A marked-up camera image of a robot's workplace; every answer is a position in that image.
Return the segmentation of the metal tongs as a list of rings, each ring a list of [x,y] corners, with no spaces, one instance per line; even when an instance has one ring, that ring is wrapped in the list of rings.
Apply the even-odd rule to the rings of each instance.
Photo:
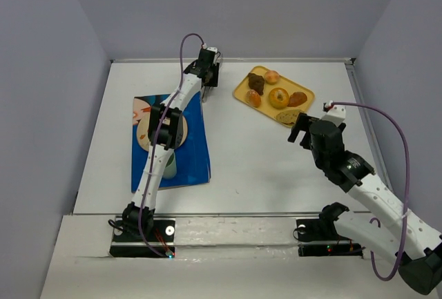
[[[203,76],[203,78],[202,78],[202,102],[205,102],[207,100],[207,98],[209,96],[209,92],[212,89],[211,87],[209,87],[209,80],[210,80],[210,77],[211,77],[211,67],[212,67],[212,65],[209,67],[209,69],[206,72],[205,76]]]

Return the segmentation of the sugared round bun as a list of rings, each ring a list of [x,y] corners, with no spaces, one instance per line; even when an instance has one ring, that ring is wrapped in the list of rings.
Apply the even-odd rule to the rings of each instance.
[[[245,95],[245,101],[248,105],[258,108],[261,105],[261,96],[256,90],[248,90]]]

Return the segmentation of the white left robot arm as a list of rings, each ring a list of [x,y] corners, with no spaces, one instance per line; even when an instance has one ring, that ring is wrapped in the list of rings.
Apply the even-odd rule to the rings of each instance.
[[[122,213],[122,228],[138,233],[143,241],[153,229],[156,197],[166,164],[184,137],[183,112],[202,89],[218,80],[218,55],[215,47],[201,47],[198,58],[181,67],[178,87],[164,101],[151,106],[148,157],[137,190]]]

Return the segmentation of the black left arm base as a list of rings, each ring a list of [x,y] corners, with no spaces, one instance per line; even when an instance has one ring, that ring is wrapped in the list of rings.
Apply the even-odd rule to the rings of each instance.
[[[174,218],[156,217],[152,211],[129,204],[122,215],[108,220],[112,228],[109,255],[113,258],[175,257]]]

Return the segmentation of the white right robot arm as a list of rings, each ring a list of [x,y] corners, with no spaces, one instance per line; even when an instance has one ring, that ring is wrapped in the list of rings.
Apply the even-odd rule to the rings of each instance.
[[[360,155],[374,167],[348,189],[341,189],[317,168],[314,153],[290,143],[289,129],[276,122],[277,110],[264,99],[254,109],[245,102],[247,73],[277,71],[279,87],[289,93],[306,92],[308,113],[323,116],[323,104],[345,102],[345,149]],[[288,213],[318,211],[338,200],[357,211],[369,211],[380,226],[356,226],[355,218],[342,214],[337,222],[376,255],[395,255],[400,240],[404,256],[422,258],[425,249],[440,243],[437,230],[426,225],[389,190],[369,123],[355,107],[360,100],[355,79],[341,62],[230,62],[222,67],[220,86],[204,107],[204,121],[211,152],[211,188],[216,200],[211,209],[220,213]]]

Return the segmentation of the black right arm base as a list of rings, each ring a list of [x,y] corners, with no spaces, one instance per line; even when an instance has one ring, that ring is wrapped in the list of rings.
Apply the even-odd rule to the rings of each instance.
[[[339,235],[335,221],[349,208],[334,202],[327,205],[317,218],[301,218],[296,220],[292,236],[298,243],[300,257],[363,257],[364,247],[353,240]]]

